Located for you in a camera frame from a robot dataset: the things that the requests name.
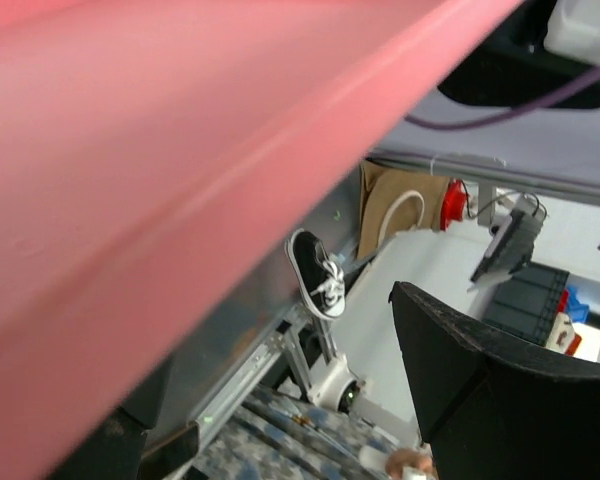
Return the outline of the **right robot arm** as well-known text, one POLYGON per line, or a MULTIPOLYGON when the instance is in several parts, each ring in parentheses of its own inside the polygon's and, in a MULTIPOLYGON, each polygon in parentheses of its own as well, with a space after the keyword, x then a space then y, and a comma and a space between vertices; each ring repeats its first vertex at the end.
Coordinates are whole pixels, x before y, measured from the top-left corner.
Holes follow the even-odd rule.
POLYGON ((472 107, 513 108, 600 66, 600 1, 526 1, 439 86, 472 107))

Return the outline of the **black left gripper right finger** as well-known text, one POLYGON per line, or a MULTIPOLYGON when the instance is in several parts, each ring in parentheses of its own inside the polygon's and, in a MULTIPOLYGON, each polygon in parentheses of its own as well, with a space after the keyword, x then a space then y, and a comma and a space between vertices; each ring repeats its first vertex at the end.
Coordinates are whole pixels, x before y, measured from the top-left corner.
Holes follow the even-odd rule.
POLYGON ((408 282, 390 301, 442 479, 600 479, 600 363, 521 340, 408 282))

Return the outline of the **pink drawer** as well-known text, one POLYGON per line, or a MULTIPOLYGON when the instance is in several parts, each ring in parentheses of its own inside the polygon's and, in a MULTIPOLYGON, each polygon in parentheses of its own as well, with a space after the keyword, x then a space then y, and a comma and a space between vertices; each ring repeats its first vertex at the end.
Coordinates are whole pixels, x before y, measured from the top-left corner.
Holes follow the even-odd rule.
POLYGON ((0 1, 0 479, 61 462, 512 1, 0 1))

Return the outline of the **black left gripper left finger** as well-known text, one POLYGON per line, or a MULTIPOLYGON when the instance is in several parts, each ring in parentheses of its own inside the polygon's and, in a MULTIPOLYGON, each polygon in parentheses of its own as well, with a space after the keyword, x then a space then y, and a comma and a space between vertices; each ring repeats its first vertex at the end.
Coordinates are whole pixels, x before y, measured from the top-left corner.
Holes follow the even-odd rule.
POLYGON ((135 479, 145 443, 145 427, 119 408, 47 479, 135 479))

